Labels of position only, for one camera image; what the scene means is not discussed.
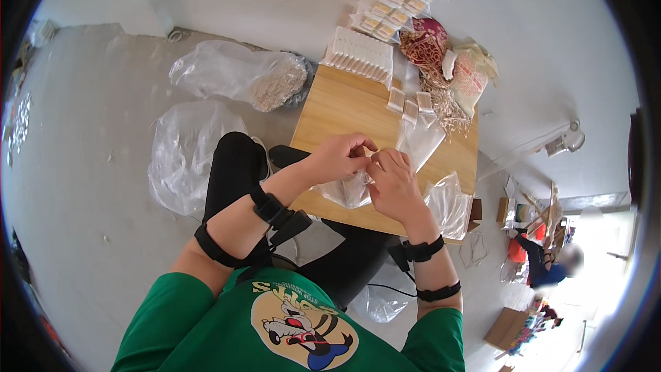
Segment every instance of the sneaker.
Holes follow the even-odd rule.
[[[264,142],[259,138],[257,138],[256,136],[251,136],[250,139],[253,140],[256,144],[261,145],[262,148],[264,149],[264,153],[266,154],[266,167],[268,169],[266,171],[266,177],[264,179],[261,179],[259,182],[261,184],[265,182],[266,179],[268,179],[270,176],[273,175],[273,168],[271,168],[271,159],[269,158],[269,150],[266,149],[266,145],[264,145]]]

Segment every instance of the black pants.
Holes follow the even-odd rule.
[[[544,248],[541,245],[524,238],[521,234],[517,234],[514,239],[526,252],[528,252],[530,285],[534,286],[536,280],[539,279],[541,275],[547,273],[546,265],[544,264]]]
[[[250,193],[266,177],[266,153],[243,133],[228,133],[213,153],[204,220]],[[323,220],[344,237],[335,249],[298,269],[298,273],[321,287],[340,309],[359,294],[383,266],[387,247],[400,243],[398,236]],[[269,248],[266,237],[255,246],[250,260]]]

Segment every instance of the black cable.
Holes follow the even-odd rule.
[[[368,283],[368,286],[387,287],[388,289],[390,289],[390,290],[394,290],[394,291],[399,292],[399,293],[401,293],[401,294],[403,294],[403,295],[405,294],[405,295],[407,295],[407,296],[411,296],[411,297],[418,297],[417,294],[415,294],[415,295],[414,295],[414,294],[408,294],[408,293],[405,292],[405,291],[397,290],[397,289],[395,289],[394,287],[390,287],[390,286],[386,286],[386,285],[376,285],[376,284],[374,284],[374,283]]]

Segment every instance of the wooden table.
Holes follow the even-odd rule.
[[[389,92],[383,84],[320,65],[290,146],[311,153],[328,136],[362,132],[372,138],[379,148],[394,148],[401,115],[385,108],[388,97]],[[418,172],[418,185],[422,193],[428,182],[434,184],[456,170],[461,190],[473,195],[477,169],[477,122],[475,115],[466,138],[455,134],[451,143],[448,139],[443,141]],[[406,235],[400,223],[379,214],[372,204],[349,210],[315,191],[309,191],[298,197],[292,208],[352,226]],[[461,241],[452,239],[446,242],[461,244]]]

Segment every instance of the person in blue shirt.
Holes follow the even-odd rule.
[[[530,273],[530,287],[533,289],[542,286],[555,286],[567,276],[575,274],[583,266],[584,255],[580,246],[573,244],[570,253],[562,261],[554,261],[553,253],[550,252],[552,238],[548,236],[544,247],[526,239],[516,230],[511,230],[508,235],[512,236],[521,247],[528,252],[528,263]]]

